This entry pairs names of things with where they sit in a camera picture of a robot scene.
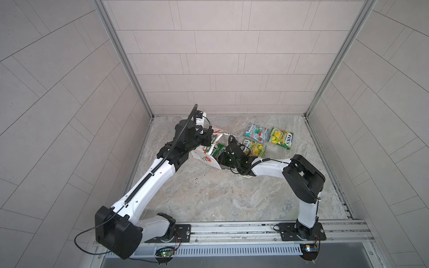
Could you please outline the green Fox's spring tea bag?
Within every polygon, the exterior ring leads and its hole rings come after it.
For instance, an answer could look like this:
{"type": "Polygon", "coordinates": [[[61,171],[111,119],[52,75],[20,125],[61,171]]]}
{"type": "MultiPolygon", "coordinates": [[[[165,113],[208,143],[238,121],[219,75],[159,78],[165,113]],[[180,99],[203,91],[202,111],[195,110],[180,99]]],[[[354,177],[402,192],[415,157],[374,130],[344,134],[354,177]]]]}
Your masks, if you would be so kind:
{"type": "Polygon", "coordinates": [[[267,149],[266,145],[260,144],[258,142],[255,141],[251,141],[248,139],[244,139],[243,143],[243,151],[245,154],[249,155],[249,156],[257,156],[257,157],[264,157],[265,156],[265,152],[267,149]]]}

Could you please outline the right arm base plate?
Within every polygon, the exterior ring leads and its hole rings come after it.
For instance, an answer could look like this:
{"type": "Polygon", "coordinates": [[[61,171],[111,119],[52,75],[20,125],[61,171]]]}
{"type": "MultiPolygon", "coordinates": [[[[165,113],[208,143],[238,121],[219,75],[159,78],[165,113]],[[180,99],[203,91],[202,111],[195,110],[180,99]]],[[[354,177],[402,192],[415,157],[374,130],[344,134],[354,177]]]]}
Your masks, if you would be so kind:
{"type": "Polygon", "coordinates": [[[326,241],[326,234],[321,223],[316,222],[308,228],[298,221],[295,223],[278,223],[273,230],[280,233],[282,241],[326,241]]]}

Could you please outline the white floral paper bag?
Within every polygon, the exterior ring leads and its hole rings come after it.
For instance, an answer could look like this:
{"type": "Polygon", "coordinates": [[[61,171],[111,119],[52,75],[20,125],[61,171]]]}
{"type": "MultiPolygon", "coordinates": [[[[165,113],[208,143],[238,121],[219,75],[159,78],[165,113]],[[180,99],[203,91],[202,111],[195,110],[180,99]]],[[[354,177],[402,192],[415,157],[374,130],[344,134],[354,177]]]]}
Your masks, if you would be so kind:
{"type": "Polygon", "coordinates": [[[211,144],[209,146],[201,145],[195,150],[191,151],[191,154],[195,159],[200,160],[209,166],[217,169],[227,169],[227,167],[222,167],[219,164],[219,157],[214,158],[211,156],[211,153],[216,143],[224,144],[226,147],[228,145],[229,136],[231,136],[231,133],[216,126],[213,126],[212,129],[213,134],[211,136],[211,144]]]}

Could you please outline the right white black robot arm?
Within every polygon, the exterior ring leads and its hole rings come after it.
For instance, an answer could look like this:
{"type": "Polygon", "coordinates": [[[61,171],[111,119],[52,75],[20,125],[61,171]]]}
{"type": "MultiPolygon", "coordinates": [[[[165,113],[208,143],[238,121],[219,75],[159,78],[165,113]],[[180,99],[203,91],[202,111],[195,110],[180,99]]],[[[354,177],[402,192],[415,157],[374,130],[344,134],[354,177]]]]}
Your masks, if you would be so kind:
{"type": "Polygon", "coordinates": [[[290,159],[263,159],[244,153],[238,144],[230,144],[220,153],[220,164],[242,176],[272,176],[285,179],[299,199],[297,220],[278,223],[273,229],[283,240],[325,241],[322,224],[318,222],[318,203],[326,181],[325,176],[305,157],[296,154],[290,159]]]}

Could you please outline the teal Fox's candy bag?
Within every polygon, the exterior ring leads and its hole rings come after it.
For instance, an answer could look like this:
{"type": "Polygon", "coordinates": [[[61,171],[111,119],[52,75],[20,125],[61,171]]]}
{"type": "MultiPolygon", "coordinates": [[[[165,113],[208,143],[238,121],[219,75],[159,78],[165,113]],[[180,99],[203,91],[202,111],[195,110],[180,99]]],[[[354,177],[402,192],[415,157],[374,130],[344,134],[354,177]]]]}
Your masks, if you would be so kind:
{"type": "Polygon", "coordinates": [[[265,143],[269,139],[270,129],[259,126],[253,123],[249,123],[245,132],[244,137],[250,138],[259,143],[265,143]]]}

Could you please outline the yellow green Fox's candy bag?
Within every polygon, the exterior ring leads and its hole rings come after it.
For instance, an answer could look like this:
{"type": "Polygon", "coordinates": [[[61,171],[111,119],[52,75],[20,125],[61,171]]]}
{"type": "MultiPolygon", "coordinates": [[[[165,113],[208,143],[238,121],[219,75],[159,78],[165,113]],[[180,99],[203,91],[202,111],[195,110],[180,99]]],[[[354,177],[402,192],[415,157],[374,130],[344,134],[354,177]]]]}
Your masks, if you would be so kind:
{"type": "Polygon", "coordinates": [[[269,136],[269,142],[281,146],[287,150],[292,147],[294,133],[273,127],[269,136]]]}

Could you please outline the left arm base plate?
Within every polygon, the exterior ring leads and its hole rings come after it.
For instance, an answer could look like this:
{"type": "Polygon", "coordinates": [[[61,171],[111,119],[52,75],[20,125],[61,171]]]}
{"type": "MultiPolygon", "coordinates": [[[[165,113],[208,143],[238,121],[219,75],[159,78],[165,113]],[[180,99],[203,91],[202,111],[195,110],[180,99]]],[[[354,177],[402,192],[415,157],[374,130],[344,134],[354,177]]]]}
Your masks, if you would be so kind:
{"type": "Polygon", "coordinates": [[[145,241],[145,243],[173,243],[179,241],[179,239],[181,239],[181,242],[187,243],[190,242],[191,228],[192,226],[190,224],[176,224],[171,239],[154,237],[153,239],[145,241]]]}

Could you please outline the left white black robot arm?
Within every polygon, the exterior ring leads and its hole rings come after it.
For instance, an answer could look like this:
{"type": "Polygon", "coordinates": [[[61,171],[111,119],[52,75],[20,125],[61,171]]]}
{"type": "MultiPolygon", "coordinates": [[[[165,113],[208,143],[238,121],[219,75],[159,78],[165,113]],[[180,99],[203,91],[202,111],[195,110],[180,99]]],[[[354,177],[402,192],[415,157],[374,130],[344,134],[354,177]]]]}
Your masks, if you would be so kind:
{"type": "Polygon", "coordinates": [[[212,134],[212,126],[201,111],[180,120],[173,141],[159,150],[137,184],[112,207],[102,206],[96,212],[96,241],[121,259],[128,259],[141,242],[155,238],[166,242],[173,240],[173,217],[158,213],[143,223],[139,223],[139,219],[158,190],[188,160],[189,153],[201,145],[211,145],[212,134]]]}

